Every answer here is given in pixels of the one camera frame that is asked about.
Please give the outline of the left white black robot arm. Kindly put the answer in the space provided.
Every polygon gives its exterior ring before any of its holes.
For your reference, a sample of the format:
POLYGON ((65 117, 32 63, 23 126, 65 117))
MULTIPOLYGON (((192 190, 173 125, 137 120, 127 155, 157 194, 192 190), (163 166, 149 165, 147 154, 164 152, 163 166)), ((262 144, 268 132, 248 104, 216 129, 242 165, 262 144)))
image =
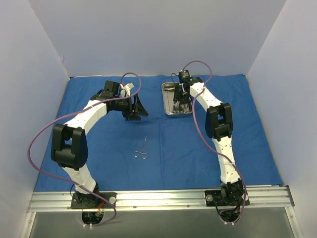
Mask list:
POLYGON ((125 120, 139 121, 149 114, 142 106, 134 85, 107 80, 104 89, 96 93, 74 118, 53 127, 51 159, 62 167, 76 183, 76 194, 89 208, 99 204, 97 182, 92 178, 88 166, 88 144, 86 136, 92 127, 108 112, 121 112, 125 120))

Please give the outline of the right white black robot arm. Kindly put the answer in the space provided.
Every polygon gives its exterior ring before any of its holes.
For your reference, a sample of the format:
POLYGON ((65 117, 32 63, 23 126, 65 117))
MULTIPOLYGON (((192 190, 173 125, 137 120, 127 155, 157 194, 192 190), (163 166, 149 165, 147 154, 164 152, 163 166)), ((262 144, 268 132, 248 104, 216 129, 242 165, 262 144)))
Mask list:
POLYGON ((205 131, 215 145, 220 166, 220 199, 230 205, 243 196, 241 176, 237 172, 232 150, 233 120, 229 103, 223 103, 206 88, 199 77, 192 77, 188 70, 178 73, 174 101, 180 104, 198 102, 206 111, 205 131))

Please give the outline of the stainless steel instrument tray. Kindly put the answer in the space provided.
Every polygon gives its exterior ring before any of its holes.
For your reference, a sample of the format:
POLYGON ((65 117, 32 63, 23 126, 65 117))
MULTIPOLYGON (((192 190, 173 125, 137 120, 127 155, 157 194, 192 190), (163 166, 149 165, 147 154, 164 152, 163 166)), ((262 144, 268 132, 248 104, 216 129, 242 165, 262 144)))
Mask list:
POLYGON ((173 104, 174 104, 174 92, 175 92, 175 83, 173 82, 167 82, 163 83, 162 86, 162 96, 163 96, 163 104, 164 104, 164 111, 165 114, 168 117, 183 117, 183 116, 188 116, 192 113, 192 104, 191 102, 187 103, 188 104, 188 112, 185 114, 173 114, 172 109, 173 109, 173 104))

